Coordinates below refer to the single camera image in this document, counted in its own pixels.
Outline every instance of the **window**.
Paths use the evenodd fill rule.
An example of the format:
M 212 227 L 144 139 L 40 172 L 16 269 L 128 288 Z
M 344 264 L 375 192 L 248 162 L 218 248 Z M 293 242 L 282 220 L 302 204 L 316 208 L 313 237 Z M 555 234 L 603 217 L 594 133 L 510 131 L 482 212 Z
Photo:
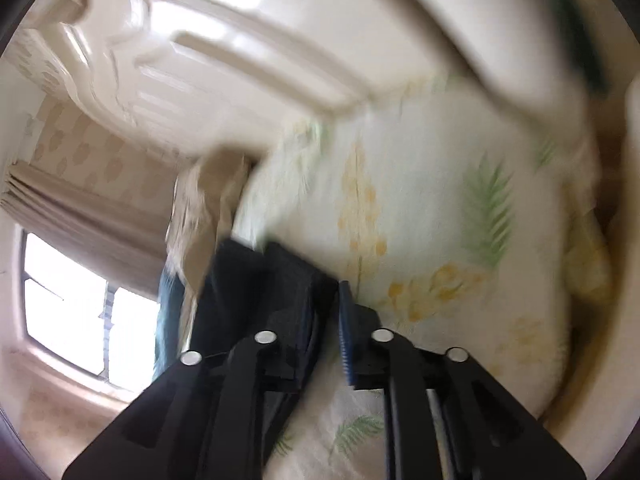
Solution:
M 28 335 L 60 358 L 133 392 L 151 382 L 159 305 L 67 258 L 37 236 L 24 242 Z

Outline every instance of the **blue cloth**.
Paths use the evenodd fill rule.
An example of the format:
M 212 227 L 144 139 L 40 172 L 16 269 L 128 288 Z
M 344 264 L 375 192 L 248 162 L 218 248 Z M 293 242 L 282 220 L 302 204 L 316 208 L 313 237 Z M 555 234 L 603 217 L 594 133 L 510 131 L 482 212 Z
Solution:
M 180 311 L 184 300 L 184 285 L 177 274 L 165 267 L 158 289 L 158 324 L 156 327 L 156 363 L 154 379 L 164 372 L 177 358 Z

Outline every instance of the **white fabric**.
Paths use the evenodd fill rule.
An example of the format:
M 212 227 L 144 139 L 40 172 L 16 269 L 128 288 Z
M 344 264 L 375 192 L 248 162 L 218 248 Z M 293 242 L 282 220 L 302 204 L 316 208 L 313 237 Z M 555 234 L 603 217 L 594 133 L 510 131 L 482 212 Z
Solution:
M 456 80 L 290 139 L 250 179 L 234 235 L 350 280 L 421 348 L 467 348 L 539 415 L 568 351 L 562 169 L 553 142 Z M 331 340 L 266 478 L 385 478 L 382 398 L 351 391 L 338 356 Z

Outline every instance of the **window frame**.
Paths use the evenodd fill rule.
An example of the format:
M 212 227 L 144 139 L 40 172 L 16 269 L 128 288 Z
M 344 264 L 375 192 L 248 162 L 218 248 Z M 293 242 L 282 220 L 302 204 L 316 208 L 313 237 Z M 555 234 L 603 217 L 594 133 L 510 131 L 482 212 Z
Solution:
M 24 285 L 26 280 L 33 280 L 36 283 L 37 280 L 32 278 L 24 269 L 29 232 L 22 228 L 19 228 L 19 231 L 19 237 L 17 237 L 17 243 L 19 244 L 18 258 L 15 263 L 15 266 L 18 267 L 16 269 L 18 272 L 15 273 L 16 294 L 14 297 L 18 301 L 20 310 L 20 333 L 18 335 L 17 351 L 13 353 L 18 354 L 23 366 L 34 372 L 41 379 L 46 380 L 48 386 L 55 384 L 60 389 L 65 390 L 66 393 L 81 397 L 92 405 L 105 410 L 106 413 L 119 413 L 138 396 L 138 392 L 132 392 L 112 384 L 104 376 L 94 374 L 73 364 L 29 334 Z M 120 287 L 108 283 L 108 288 L 105 290 L 105 303 L 110 288 L 114 293 Z M 111 307 L 113 307 L 113 296 L 111 297 Z

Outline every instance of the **beige cloth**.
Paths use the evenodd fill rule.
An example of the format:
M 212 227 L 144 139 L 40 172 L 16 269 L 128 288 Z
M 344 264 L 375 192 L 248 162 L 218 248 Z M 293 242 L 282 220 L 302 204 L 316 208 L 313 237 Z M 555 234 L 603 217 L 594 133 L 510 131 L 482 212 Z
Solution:
M 184 284 L 178 352 L 188 344 L 204 277 L 218 242 L 231 232 L 252 160 L 219 148 L 178 175 L 166 234 L 167 268 Z
M 87 269 L 158 295 L 167 220 L 73 186 L 26 162 L 12 165 L 0 205 L 25 230 Z

